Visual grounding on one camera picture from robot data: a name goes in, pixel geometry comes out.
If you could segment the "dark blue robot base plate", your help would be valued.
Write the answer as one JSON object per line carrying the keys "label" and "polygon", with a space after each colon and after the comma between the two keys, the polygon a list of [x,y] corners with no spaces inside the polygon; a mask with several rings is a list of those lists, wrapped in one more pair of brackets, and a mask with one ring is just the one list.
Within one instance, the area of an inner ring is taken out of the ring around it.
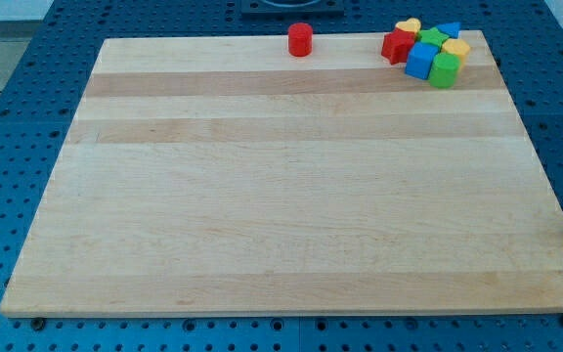
{"label": "dark blue robot base plate", "polygon": [[334,15],[345,12],[343,0],[238,0],[244,17]]}

